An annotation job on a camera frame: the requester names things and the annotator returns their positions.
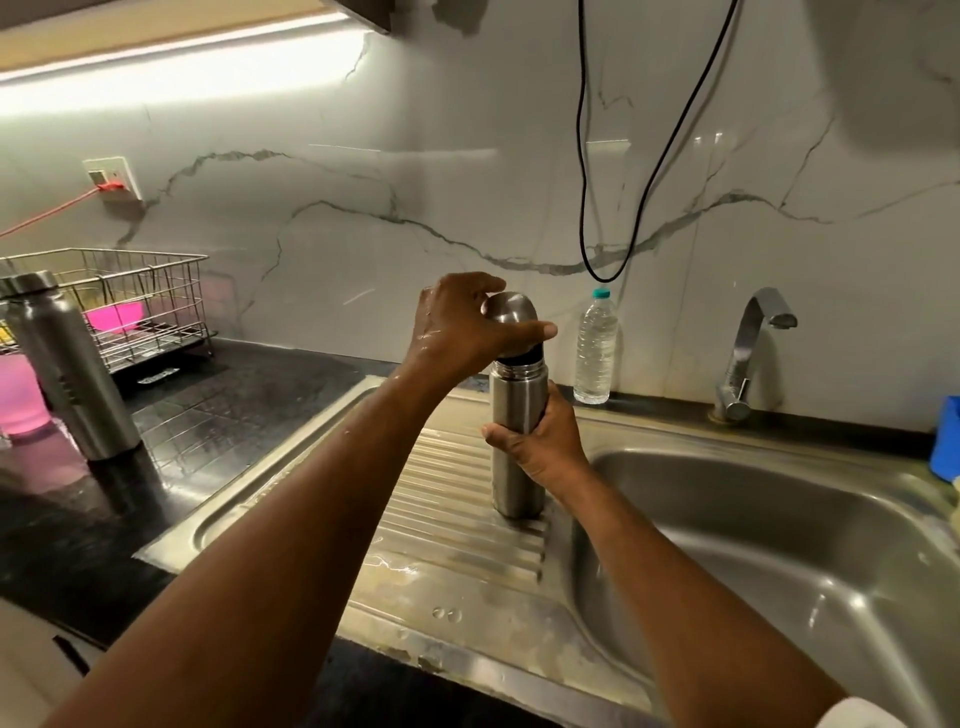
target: kitchen sink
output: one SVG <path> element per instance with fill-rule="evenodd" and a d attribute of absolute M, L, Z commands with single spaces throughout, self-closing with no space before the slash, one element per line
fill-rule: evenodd
<path fill-rule="evenodd" d="M 138 557 L 182 570 L 382 379 L 368 377 Z M 567 725 L 667 722 L 639 630 L 557 503 L 492 508 L 486 395 L 456 390 L 414 447 L 338 634 Z M 912 461 L 578 409 L 597 470 L 848 690 L 960 724 L 960 542 Z"/>
<path fill-rule="evenodd" d="M 621 451 L 594 467 L 851 693 L 909 725 L 955 725 L 946 716 L 960 715 L 960 581 L 922 505 L 898 503 L 895 483 L 867 490 L 865 476 L 737 459 Z M 573 544 L 586 629 L 616 661 L 651 675 L 642 635 L 582 528 Z"/>

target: red cable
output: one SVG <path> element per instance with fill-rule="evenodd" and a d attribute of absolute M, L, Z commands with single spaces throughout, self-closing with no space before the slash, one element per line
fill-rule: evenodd
<path fill-rule="evenodd" d="M 67 209 L 68 207 L 75 205 L 76 203 L 82 202 L 88 197 L 92 197 L 98 192 L 111 192 L 117 189 L 126 189 L 126 187 L 122 182 L 105 182 L 103 184 L 98 184 L 93 189 L 88 189 L 80 197 L 75 197 L 73 200 L 70 200 L 69 202 L 63 203 L 62 205 L 56 206 L 53 209 L 48 209 L 46 212 L 40 213 L 37 217 L 32 217 L 29 220 L 26 220 L 20 223 L 19 225 L 14 225 L 12 228 L 9 228 L 8 230 L 4 230 L 0 232 L 0 237 L 5 237 L 6 235 L 10 235 L 13 232 L 21 231 L 24 228 L 31 226 L 33 223 L 38 223 L 40 222 L 40 220 L 44 220 L 48 217 L 51 217 L 52 215 L 56 215 L 58 212 L 61 212 Z"/>

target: drainboard ridges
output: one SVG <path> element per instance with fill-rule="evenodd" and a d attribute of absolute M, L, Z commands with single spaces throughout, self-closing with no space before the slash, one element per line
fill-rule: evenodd
<path fill-rule="evenodd" d="M 378 547 L 484 579 L 540 578 L 545 524 L 492 506 L 490 449 L 478 435 L 425 430 L 387 504 Z"/>

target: wall switch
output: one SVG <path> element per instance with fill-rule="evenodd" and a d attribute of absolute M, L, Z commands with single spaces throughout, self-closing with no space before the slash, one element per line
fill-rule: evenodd
<path fill-rule="evenodd" d="M 107 157 L 103 159 L 85 159 L 84 169 L 94 184 L 105 182 L 122 182 L 130 194 L 137 200 L 143 200 L 140 188 L 136 186 L 133 172 L 124 157 Z"/>

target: wire rack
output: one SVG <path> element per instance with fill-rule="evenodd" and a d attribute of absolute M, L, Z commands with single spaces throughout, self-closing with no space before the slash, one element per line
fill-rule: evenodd
<path fill-rule="evenodd" d="M 50 271 L 84 313 L 111 372 L 210 337 L 200 287 L 206 255 L 61 248 L 0 257 L 0 277 Z M 0 354 L 18 352 L 0 307 Z"/>

